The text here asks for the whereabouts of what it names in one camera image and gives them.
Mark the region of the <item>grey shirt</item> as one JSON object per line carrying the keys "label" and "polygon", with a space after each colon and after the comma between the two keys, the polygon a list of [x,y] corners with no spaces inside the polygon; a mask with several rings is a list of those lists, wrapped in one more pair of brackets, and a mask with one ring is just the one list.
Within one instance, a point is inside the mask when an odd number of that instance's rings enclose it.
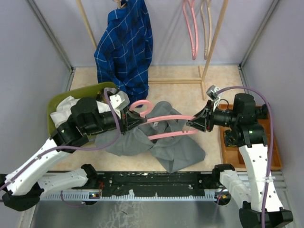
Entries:
{"label": "grey shirt", "polygon": [[188,135],[149,140],[148,136],[182,130],[185,120],[171,120],[137,126],[121,134],[116,142],[105,150],[117,156],[135,156],[150,152],[164,169],[175,172],[200,161],[206,152]]}

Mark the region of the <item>light wooden hanger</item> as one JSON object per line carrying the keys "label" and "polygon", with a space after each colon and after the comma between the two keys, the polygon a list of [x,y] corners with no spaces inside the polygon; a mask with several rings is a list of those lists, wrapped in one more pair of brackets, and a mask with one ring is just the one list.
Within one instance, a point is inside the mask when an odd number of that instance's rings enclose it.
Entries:
{"label": "light wooden hanger", "polygon": [[211,42],[212,42],[212,16],[211,16],[211,1],[202,0],[200,6],[201,19],[204,32],[204,59],[209,57]]}

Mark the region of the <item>white shirt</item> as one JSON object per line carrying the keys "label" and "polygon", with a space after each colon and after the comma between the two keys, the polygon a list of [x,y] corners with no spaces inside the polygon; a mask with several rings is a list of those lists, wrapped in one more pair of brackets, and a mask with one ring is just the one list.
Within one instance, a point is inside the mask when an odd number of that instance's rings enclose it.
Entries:
{"label": "white shirt", "polygon": [[[56,111],[50,114],[50,117],[56,128],[58,128],[62,123],[68,120],[69,116],[71,115],[71,107],[76,105],[79,100],[80,98],[75,99],[73,96],[68,96],[59,103],[56,108]],[[110,111],[110,107],[108,104],[99,101],[96,101],[96,103],[99,113]]]}

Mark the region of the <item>pink plastic hanger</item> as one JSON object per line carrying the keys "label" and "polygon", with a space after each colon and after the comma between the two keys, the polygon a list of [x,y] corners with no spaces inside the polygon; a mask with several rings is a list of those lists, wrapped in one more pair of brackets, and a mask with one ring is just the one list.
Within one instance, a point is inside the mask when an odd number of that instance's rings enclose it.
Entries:
{"label": "pink plastic hanger", "polygon": [[[184,0],[182,5],[183,15],[186,21],[189,37],[190,37],[190,45],[191,45],[191,55],[192,60],[196,60],[199,44],[198,44],[198,26],[197,26],[197,20],[194,10],[195,1],[194,0]],[[188,18],[187,9],[186,6],[189,7],[191,17],[192,17],[192,25],[190,24],[190,20]]]}

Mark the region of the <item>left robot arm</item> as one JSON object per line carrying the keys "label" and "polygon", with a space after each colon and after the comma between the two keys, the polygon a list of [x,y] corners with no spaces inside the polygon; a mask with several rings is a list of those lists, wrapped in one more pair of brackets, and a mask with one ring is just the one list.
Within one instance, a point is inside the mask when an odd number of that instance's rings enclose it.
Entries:
{"label": "left robot arm", "polygon": [[145,123],[143,114],[131,108],[100,112],[98,102],[84,97],[71,107],[71,115],[48,138],[45,144],[21,167],[10,174],[1,174],[0,188],[5,191],[1,202],[16,211],[35,206],[42,197],[66,189],[92,189],[99,177],[91,164],[79,169],[44,177],[49,169],[79,147],[88,143],[88,136],[110,130],[125,133]]}

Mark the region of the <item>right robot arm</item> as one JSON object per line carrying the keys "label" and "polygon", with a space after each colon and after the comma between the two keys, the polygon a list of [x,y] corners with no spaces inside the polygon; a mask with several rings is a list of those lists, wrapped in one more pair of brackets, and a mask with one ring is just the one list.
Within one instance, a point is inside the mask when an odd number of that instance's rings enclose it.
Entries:
{"label": "right robot arm", "polygon": [[266,133],[258,123],[254,97],[235,95],[233,108],[218,108],[220,98],[211,95],[206,106],[186,123],[202,132],[211,132],[215,125],[229,127],[243,157],[249,186],[239,178],[231,164],[216,165],[212,182],[225,187],[239,207],[239,219],[244,228],[282,228],[293,222],[293,214],[283,207],[268,168]]}

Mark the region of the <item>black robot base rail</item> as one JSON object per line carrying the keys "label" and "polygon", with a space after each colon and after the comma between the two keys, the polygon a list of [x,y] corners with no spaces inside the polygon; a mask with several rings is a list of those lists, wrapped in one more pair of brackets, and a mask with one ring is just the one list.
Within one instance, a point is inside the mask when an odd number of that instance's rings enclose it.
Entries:
{"label": "black robot base rail", "polygon": [[91,187],[52,193],[43,200],[83,201],[211,201],[226,205],[231,195],[210,172],[99,172]]}

